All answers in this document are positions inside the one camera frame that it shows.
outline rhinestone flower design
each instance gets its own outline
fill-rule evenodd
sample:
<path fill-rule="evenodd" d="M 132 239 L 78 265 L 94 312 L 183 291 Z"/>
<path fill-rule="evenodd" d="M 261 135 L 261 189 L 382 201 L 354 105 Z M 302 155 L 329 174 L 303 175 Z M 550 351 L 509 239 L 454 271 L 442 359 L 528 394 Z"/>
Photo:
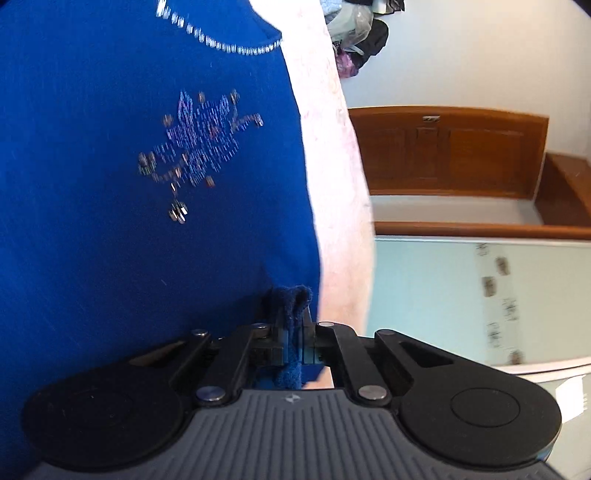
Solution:
<path fill-rule="evenodd" d="M 235 133 L 246 130 L 251 123 L 257 127 L 263 125 L 258 113 L 239 118 L 238 100 L 236 90 L 218 103 L 206 101 L 205 95 L 199 93 L 199 102 L 195 104 L 187 92 L 181 92 L 177 121 L 172 115 L 162 118 L 168 141 L 147 154 L 139 154 L 138 168 L 142 175 L 170 184 L 174 203 L 168 214 L 172 220 L 184 223 L 187 215 L 186 205 L 177 198 L 181 185 L 188 182 L 197 186 L 205 179 L 208 187 L 214 187 L 212 174 L 219 172 L 222 164 L 238 152 Z M 159 173 L 159 163 L 168 169 Z"/>

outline sequin embellishment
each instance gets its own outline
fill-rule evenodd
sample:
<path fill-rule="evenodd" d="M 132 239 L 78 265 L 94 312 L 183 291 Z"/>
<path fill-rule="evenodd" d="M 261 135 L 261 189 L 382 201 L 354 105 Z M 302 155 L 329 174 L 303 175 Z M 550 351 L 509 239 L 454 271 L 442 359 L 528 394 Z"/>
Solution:
<path fill-rule="evenodd" d="M 176 27 L 184 29 L 187 32 L 187 35 L 192 35 L 197 41 L 199 41 L 199 43 L 203 43 L 210 48 L 215 48 L 216 50 L 221 50 L 226 53 L 236 53 L 238 55 L 263 55 L 264 53 L 269 53 L 270 51 L 275 50 L 281 45 L 281 38 L 260 47 L 242 47 L 236 44 L 219 42 L 214 40 L 209 35 L 204 34 L 201 31 L 201 28 L 195 27 L 184 17 L 176 12 L 173 12 L 166 3 L 167 0 L 158 0 L 158 5 L 156 6 L 156 17 L 170 20 L 170 22 Z"/>
<path fill-rule="evenodd" d="M 223 96 L 219 103 L 214 103 L 206 101 L 205 94 L 200 92 L 199 103 L 194 107 L 189 94 L 181 92 L 178 122 L 175 124 L 172 115 L 162 118 L 169 141 L 157 145 L 154 151 L 138 155 L 138 170 L 142 175 L 170 185 L 174 202 L 168 215 L 172 220 L 179 223 L 186 220 L 187 206 L 178 200 L 181 185 L 197 186 L 205 179 L 207 186 L 213 188 L 212 172 L 219 172 L 222 164 L 238 151 L 234 133 L 246 130 L 251 123 L 263 126 L 258 113 L 238 117 L 239 98 L 233 90 L 229 98 Z M 158 163 L 167 165 L 167 171 L 157 172 Z"/>

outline blue shirt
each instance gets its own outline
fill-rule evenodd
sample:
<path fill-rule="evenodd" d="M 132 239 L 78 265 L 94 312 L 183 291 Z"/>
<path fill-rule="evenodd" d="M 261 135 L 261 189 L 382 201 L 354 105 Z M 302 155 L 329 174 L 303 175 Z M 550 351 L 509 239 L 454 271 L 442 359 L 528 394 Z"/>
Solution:
<path fill-rule="evenodd" d="M 1 478 L 32 465 L 19 413 L 49 382 L 192 328 L 226 335 L 273 286 L 310 287 L 316 317 L 280 38 L 246 0 L 0 9 Z"/>

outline beaded neckline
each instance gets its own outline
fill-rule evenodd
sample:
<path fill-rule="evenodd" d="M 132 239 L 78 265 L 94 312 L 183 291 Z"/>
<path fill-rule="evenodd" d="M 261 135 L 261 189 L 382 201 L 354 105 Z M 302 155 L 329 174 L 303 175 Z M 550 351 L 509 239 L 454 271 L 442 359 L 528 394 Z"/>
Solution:
<path fill-rule="evenodd" d="M 216 50 L 224 51 L 226 53 L 236 53 L 238 55 L 263 55 L 275 50 L 281 45 L 281 39 L 275 40 L 274 42 L 262 47 L 244 47 L 236 44 L 228 44 L 217 41 L 203 33 L 201 28 L 196 27 L 195 25 L 186 21 L 185 18 L 177 12 L 173 12 L 172 9 L 167 5 L 167 0 L 158 0 L 158 5 L 156 7 L 156 17 L 170 20 L 172 25 L 184 29 L 188 35 L 192 35 L 198 42 L 203 43 L 210 48 L 215 48 Z"/>

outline door panel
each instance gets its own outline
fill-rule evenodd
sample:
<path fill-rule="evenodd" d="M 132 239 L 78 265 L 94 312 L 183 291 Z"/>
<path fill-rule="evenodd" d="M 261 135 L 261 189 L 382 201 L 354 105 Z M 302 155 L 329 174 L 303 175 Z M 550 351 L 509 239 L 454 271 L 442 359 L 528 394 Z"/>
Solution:
<path fill-rule="evenodd" d="M 349 115 L 372 194 L 533 196 L 546 117 L 429 106 Z"/>

